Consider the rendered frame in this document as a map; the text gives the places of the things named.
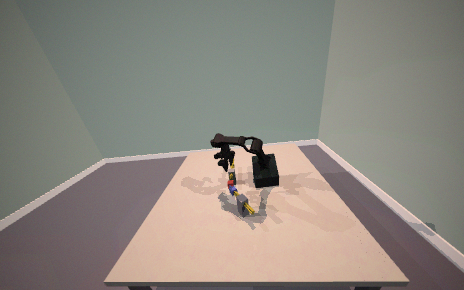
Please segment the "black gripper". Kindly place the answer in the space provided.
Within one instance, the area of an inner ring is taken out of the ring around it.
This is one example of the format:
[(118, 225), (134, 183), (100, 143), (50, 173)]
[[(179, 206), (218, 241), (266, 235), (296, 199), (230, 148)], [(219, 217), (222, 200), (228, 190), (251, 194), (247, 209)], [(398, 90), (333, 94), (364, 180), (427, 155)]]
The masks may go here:
[[(229, 163), (232, 166), (233, 159), (234, 159), (234, 156), (235, 156), (235, 151), (230, 151), (230, 150), (231, 150), (231, 148), (220, 151), (220, 153), (222, 153), (222, 157), (224, 159), (220, 159), (220, 161), (218, 162), (218, 166), (222, 166), (224, 168), (225, 172), (228, 171)], [(229, 160), (229, 163), (228, 163), (228, 160)]]

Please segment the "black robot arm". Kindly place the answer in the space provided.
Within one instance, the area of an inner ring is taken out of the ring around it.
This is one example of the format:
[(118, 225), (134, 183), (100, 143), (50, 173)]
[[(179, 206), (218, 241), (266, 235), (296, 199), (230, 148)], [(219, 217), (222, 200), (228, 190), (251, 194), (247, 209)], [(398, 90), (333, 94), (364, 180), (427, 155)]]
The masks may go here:
[[(246, 140), (252, 139), (252, 144), (250, 150), (244, 145)], [(238, 145), (243, 147), (247, 152), (257, 155), (257, 162), (260, 164), (261, 168), (269, 168), (271, 157), (264, 153), (262, 146), (263, 142), (255, 137), (230, 137), (223, 136), (218, 133), (215, 135), (214, 139), (210, 141), (211, 146), (215, 148), (220, 148), (221, 150), (229, 149), (229, 145)], [(215, 159), (223, 159), (222, 153), (218, 152), (214, 155)]]

